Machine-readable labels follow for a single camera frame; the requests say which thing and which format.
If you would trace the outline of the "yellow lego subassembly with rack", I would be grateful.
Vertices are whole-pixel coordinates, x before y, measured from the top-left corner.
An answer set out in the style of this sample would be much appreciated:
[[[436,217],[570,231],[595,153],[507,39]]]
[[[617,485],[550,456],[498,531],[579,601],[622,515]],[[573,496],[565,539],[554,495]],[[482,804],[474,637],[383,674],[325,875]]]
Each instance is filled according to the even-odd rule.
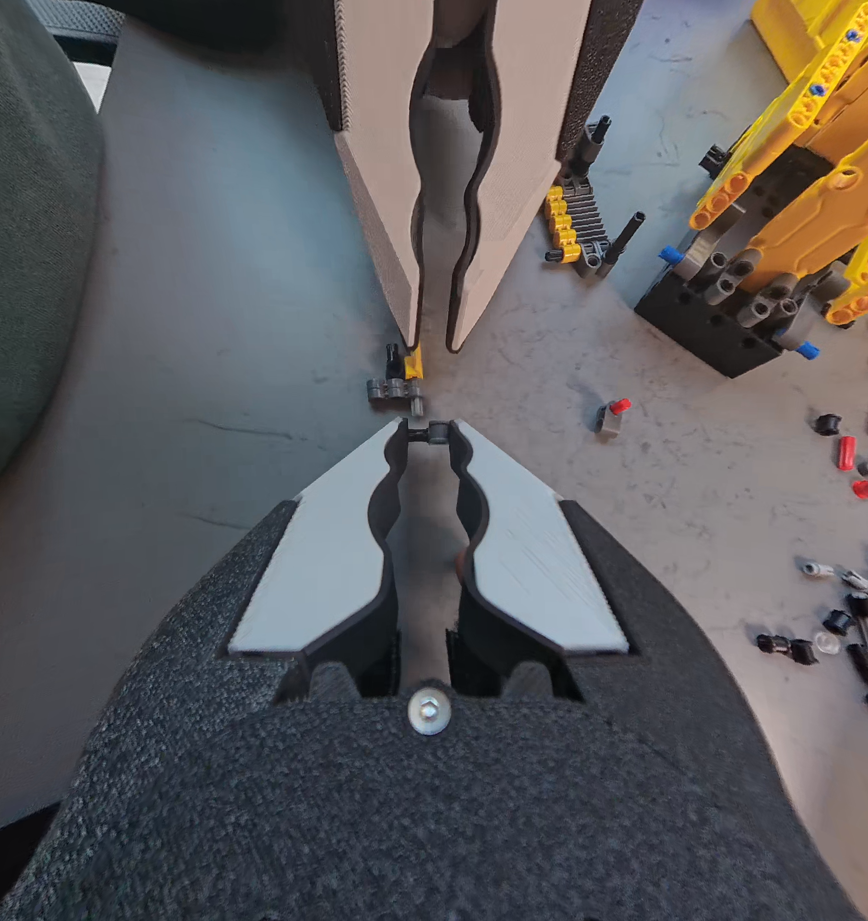
[[[637,211],[616,237],[607,234],[589,171],[603,148],[611,124],[611,117],[605,114],[598,121],[584,125],[543,201],[543,216],[552,243],[544,261],[569,265],[587,280],[601,280],[610,274],[646,220],[646,214]]]

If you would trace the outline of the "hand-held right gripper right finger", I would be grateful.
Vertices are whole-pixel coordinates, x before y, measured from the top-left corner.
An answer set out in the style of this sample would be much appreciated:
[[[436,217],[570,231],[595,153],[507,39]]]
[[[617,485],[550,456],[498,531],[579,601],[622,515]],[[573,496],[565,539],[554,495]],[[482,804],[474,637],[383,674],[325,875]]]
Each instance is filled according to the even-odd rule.
[[[608,581],[593,565],[586,514],[464,421],[450,422],[468,538],[449,665],[455,689],[504,689],[536,663],[550,689],[589,665],[631,661]]]

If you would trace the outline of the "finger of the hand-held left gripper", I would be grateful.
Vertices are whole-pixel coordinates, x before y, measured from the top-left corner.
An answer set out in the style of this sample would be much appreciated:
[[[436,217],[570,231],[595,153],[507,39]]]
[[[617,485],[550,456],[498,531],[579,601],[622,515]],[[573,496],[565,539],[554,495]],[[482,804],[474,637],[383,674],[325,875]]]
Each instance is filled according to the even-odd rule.
[[[449,308],[453,353],[482,318],[559,168],[556,147],[590,5],[497,1],[488,7],[491,118],[464,196],[467,237]]]
[[[410,109],[432,52],[431,1],[336,1],[336,149],[385,301],[408,347],[423,300],[421,178]]]

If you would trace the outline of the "yellow black lego model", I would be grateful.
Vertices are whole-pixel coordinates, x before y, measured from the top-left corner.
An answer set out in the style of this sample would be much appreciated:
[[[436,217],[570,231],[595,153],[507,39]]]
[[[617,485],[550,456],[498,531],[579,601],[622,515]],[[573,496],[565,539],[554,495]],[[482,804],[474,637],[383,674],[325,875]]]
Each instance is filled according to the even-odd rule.
[[[868,2],[754,2],[786,88],[727,148],[635,313],[725,378],[868,316]]]

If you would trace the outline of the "pile of small lego pins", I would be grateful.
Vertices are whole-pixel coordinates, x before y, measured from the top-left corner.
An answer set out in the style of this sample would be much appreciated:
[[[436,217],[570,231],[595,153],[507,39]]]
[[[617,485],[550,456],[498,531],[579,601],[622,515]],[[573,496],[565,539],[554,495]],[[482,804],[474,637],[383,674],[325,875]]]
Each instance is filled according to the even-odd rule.
[[[792,489],[792,536],[770,563],[792,598],[754,616],[751,648],[784,678],[844,678],[868,712],[868,321],[829,333],[800,426],[770,472]]]

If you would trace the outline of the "small yellow lego subassembly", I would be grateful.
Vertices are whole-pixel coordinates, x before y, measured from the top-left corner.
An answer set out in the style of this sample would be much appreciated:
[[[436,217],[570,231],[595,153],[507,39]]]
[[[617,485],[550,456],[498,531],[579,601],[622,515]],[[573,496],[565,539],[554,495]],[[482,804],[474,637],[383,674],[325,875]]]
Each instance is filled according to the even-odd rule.
[[[405,401],[412,416],[424,414],[424,398],[421,382],[424,378],[423,352],[421,345],[403,353],[396,342],[385,347],[384,375],[367,380],[368,402],[379,404],[385,401]]]

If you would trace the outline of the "person's green sweatshirt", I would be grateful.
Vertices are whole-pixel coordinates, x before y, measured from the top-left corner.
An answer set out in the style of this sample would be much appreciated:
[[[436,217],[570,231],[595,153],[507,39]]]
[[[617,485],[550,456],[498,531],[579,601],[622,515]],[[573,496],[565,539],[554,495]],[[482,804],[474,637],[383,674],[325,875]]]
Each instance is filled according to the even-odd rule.
[[[0,475],[70,351],[94,246],[100,125],[31,7],[0,1]]]

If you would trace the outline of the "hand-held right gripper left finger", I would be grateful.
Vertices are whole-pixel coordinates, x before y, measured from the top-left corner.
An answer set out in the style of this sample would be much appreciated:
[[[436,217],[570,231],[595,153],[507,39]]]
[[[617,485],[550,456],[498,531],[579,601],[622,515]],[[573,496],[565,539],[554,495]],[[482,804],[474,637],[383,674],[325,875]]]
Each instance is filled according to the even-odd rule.
[[[233,659],[293,664],[305,691],[318,666],[345,666],[359,692],[401,678],[390,530],[401,512],[408,422],[397,418],[284,506],[284,528],[231,631]]]

